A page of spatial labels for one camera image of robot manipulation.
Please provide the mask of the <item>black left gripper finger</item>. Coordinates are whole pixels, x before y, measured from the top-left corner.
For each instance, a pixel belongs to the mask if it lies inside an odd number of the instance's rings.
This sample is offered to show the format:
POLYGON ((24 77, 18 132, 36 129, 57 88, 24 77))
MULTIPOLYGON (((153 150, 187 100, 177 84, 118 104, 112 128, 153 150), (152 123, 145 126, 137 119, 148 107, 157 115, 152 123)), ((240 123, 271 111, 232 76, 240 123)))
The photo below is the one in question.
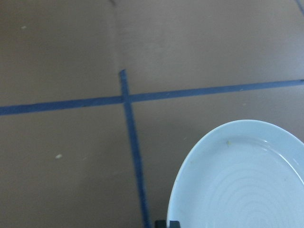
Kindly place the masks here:
POLYGON ((179 221, 169 221, 166 220, 157 220, 154 223, 155 228, 181 228, 179 221))

